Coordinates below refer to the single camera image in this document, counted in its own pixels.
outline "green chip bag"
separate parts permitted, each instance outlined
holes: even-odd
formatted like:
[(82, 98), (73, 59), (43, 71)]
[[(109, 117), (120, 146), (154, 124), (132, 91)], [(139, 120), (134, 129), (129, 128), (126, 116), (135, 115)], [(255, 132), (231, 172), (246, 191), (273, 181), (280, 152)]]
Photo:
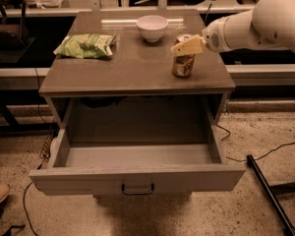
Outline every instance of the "green chip bag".
[(107, 58), (112, 55), (110, 45), (113, 35), (105, 34), (76, 34), (67, 36), (56, 48), (56, 55), (79, 59)]

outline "floor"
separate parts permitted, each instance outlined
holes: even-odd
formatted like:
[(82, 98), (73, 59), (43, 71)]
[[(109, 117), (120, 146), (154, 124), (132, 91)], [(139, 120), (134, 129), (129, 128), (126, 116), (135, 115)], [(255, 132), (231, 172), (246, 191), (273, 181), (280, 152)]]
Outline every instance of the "floor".
[[(230, 101), (220, 126), (227, 156), (255, 158), (295, 142), (295, 101)], [(20, 123), (50, 121), (46, 106), (11, 108)], [(219, 129), (220, 137), (227, 132)], [(29, 171), (41, 162), (47, 132), (0, 136), (0, 183), (11, 192), (2, 205), (0, 236), (11, 225), (25, 224), (12, 235), (34, 235), (23, 207)], [(242, 163), (229, 159), (229, 164)], [(295, 145), (284, 146), (258, 164), (270, 185), (295, 181)], [(295, 194), (279, 197), (295, 226)], [(143, 197), (47, 197), (35, 185), (26, 192), (26, 208), (37, 235), (284, 235), (282, 225), (251, 168), (231, 192), (151, 195)]]

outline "can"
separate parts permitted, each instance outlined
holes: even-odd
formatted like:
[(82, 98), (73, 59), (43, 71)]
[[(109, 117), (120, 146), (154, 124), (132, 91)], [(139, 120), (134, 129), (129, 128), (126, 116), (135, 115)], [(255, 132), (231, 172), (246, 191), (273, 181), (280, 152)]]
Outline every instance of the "can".
[[(175, 44), (179, 42), (183, 42), (190, 38), (192, 35), (188, 33), (182, 33), (177, 35), (177, 39), (175, 41)], [(184, 55), (184, 56), (175, 56), (173, 67), (172, 67), (172, 73), (177, 77), (189, 77), (191, 76), (193, 67), (194, 67), (194, 61), (195, 61), (196, 54), (191, 55)]]

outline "concrete floor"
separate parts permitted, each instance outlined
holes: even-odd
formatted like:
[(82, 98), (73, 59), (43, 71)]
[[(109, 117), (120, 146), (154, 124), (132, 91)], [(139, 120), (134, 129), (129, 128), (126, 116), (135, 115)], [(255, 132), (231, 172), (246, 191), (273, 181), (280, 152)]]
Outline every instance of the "concrete floor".
[[(40, 108), (45, 120), (48, 111)], [(34, 108), (12, 109), (20, 123), (41, 122)], [(223, 141), (228, 156), (245, 159), (295, 142), (295, 101), (231, 101), (220, 126), (231, 135)], [(227, 133), (220, 131), (223, 138)], [(25, 224), (12, 235), (33, 235), (23, 207), (31, 169), (40, 164), (46, 132), (34, 136), (0, 137), (0, 183), (11, 193), (0, 218), (0, 236), (13, 224)], [(239, 162), (229, 160), (229, 164)], [(282, 147), (258, 161), (270, 185), (295, 181), (295, 145)], [(295, 194), (279, 197), (295, 226)], [(38, 235), (284, 235), (282, 225), (251, 168), (231, 192), (144, 197), (46, 197), (35, 185), (26, 194), (26, 206)]]

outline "drawer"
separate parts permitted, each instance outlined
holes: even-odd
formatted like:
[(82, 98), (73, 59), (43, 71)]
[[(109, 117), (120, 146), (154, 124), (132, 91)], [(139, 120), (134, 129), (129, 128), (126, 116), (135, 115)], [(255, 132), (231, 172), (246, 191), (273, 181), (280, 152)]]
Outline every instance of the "drawer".
[(46, 195), (232, 190), (245, 169), (227, 165), (214, 123), (204, 95), (72, 98), (29, 177)]

